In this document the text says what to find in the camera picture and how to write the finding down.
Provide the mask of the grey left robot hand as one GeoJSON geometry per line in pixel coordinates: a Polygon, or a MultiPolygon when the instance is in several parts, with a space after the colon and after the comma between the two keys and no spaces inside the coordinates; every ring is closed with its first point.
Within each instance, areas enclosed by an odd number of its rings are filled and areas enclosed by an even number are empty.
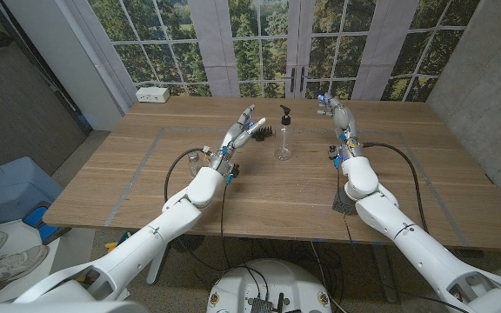
{"type": "Polygon", "coordinates": [[[251,139],[252,135],[256,133],[266,122],[266,118],[263,117],[256,123],[249,125],[249,120],[251,118],[251,112],[255,109],[255,105],[252,104],[247,107],[243,113],[238,118],[237,122],[234,123],[226,132],[223,141],[219,145],[221,150],[223,147],[228,149],[239,149],[246,145],[246,143],[251,139]]]}

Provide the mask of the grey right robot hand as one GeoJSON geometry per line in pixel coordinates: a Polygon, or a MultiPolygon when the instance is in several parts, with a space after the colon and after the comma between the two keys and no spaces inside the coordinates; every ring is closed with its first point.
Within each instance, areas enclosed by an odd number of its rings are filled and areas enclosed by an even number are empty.
{"type": "Polygon", "coordinates": [[[317,99],[319,100],[319,106],[323,107],[317,113],[333,118],[337,138],[357,145],[357,126],[351,109],[329,93],[319,94],[317,99]]]}

